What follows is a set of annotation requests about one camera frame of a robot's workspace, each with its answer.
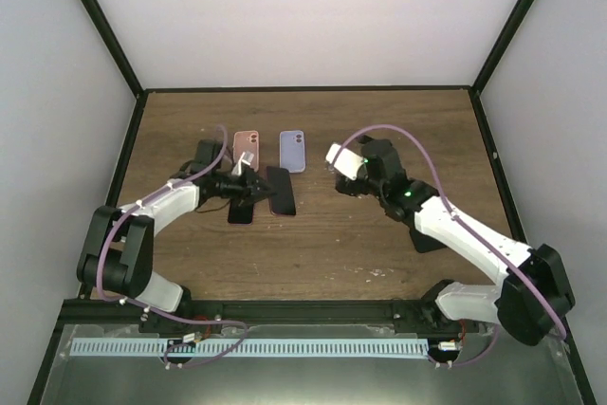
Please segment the black phone case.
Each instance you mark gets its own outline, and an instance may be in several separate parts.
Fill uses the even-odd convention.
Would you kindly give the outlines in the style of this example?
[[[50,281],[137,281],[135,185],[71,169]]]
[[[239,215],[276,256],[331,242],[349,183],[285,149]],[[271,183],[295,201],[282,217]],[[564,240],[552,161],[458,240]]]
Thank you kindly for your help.
[[[418,253],[428,253],[443,249],[445,247],[445,245],[440,241],[416,229],[410,229],[410,237],[414,245],[414,249]]]

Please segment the lavender phone case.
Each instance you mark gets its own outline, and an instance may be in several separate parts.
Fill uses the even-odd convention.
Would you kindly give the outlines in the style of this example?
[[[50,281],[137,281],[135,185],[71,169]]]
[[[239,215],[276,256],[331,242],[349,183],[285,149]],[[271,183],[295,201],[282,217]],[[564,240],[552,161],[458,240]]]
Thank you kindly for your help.
[[[279,134],[280,167],[292,174],[300,174],[306,168],[304,132],[301,130],[282,131]]]

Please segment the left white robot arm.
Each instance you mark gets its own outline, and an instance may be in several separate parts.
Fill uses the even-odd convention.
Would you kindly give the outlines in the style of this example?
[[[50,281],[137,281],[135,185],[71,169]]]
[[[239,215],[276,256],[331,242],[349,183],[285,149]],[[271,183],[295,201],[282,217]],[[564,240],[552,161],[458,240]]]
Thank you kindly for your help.
[[[182,215],[194,212],[212,198],[248,208],[270,198],[274,190],[255,172],[252,153],[244,153],[233,171],[221,169],[225,144],[198,142],[194,158],[157,191],[121,207],[101,206],[91,218],[77,265],[77,278],[99,295],[115,293],[160,310],[161,322],[172,332],[193,323],[193,308],[184,286],[154,272],[156,236]]]

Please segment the pink phone case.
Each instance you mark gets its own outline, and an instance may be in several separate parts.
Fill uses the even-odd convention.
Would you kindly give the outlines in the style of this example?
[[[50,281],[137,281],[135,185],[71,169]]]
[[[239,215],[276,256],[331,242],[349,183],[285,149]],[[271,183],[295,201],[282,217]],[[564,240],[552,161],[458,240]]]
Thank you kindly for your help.
[[[232,156],[237,161],[243,153],[253,154],[250,167],[259,171],[260,165],[260,138],[257,130],[237,131],[233,135]]]

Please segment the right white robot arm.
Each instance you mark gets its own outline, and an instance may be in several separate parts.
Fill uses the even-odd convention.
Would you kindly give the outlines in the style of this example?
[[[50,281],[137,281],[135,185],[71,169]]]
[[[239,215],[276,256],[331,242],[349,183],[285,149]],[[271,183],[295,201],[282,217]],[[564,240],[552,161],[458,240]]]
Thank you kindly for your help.
[[[338,174],[337,191],[373,196],[389,218],[408,227],[416,251],[451,249],[490,279],[490,285],[434,285],[421,308],[428,329],[441,332],[457,320],[493,323],[535,346],[573,308],[573,290],[555,249],[510,239],[442,200],[435,187],[407,176],[390,140],[366,137],[358,154],[334,143],[325,160]]]

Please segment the black screen pink phone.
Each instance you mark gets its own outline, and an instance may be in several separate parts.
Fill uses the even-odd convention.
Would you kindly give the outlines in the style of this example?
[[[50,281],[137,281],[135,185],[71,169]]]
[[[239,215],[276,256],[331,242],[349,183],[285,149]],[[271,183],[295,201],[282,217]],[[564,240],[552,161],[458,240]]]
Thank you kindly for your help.
[[[253,221],[254,206],[240,205],[236,201],[231,201],[228,212],[228,223],[231,225],[245,226]]]

